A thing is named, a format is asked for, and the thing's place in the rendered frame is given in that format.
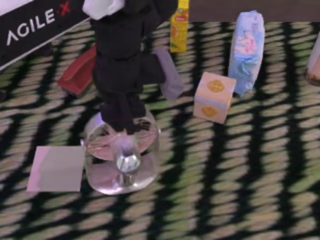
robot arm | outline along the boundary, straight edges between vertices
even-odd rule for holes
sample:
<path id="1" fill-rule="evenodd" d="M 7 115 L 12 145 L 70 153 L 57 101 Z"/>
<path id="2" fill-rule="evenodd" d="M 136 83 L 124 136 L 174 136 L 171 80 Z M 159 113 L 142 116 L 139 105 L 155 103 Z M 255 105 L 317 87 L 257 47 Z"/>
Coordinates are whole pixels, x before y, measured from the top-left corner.
<path id="1" fill-rule="evenodd" d="M 177 7 L 178 0 L 86 0 L 83 5 L 93 18 L 93 81 L 103 100 L 102 119 L 116 131 L 138 132 L 133 119 L 146 115 L 139 98 L 143 85 L 167 81 L 159 58 L 142 53 L 141 44 Z"/>

